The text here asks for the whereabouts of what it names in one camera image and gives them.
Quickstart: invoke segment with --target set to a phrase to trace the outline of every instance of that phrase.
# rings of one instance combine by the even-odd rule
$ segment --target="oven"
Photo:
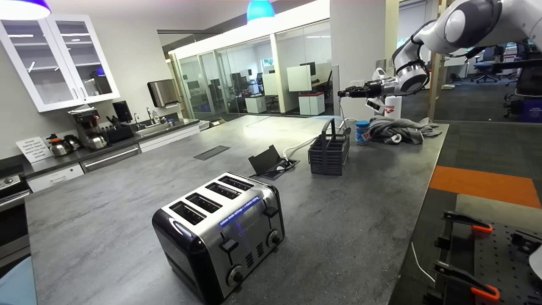
[[[20,175],[0,179],[0,277],[31,255],[24,201],[31,195]]]

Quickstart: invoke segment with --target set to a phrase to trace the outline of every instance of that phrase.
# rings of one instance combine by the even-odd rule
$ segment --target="upper cabinet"
[[[98,38],[85,16],[3,21],[0,41],[39,112],[119,99]]]

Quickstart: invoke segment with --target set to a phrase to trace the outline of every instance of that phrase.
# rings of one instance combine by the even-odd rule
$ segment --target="orange mat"
[[[530,179],[437,167],[430,189],[540,209]]]

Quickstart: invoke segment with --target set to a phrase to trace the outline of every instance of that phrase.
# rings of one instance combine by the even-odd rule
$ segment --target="kitchen counter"
[[[41,305],[200,304],[171,272],[153,214],[220,173],[315,138],[315,119],[242,118],[31,195],[27,219]],[[352,146],[344,177],[298,167],[273,182],[286,240],[225,304],[388,304],[444,134],[418,146]],[[193,156],[230,150],[208,160]]]
[[[103,156],[103,155],[108,155],[108,153],[134,146],[134,145],[137,145],[141,141],[146,141],[146,140],[151,140],[151,138],[158,138],[158,136],[163,136],[163,134],[168,134],[168,133],[186,129],[186,128],[195,126],[198,123],[200,121],[197,121],[197,119],[186,119],[185,123],[181,123],[178,126],[173,126],[168,131],[159,131],[159,133],[153,133],[153,134],[146,134],[146,136],[137,136],[136,134],[130,140],[125,140],[125,141],[120,141],[120,143],[114,143],[114,145],[110,145],[110,146],[107,146],[107,148],[103,148],[100,151],[80,150],[80,151],[75,151],[75,153],[71,153],[68,156],[63,156],[63,158],[48,158],[48,160],[42,160],[42,162],[37,162],[37,163],[32,163],[32,165],[25,163],[24,177],[25,179],[32,179],[36,175],[44,175],[44,173],[54,172],[58,168],[64,168],[64,167],[70,167],[70,165],[75,165],[75,163],[93,160],[93,158],[98,158],[98,156]]]

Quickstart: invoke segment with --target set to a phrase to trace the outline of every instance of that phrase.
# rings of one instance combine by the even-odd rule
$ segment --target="stainless steel toaster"
[[[159,209],[153,228],[205,304],[227,299],[285,240],[278,190],[229,173]]]

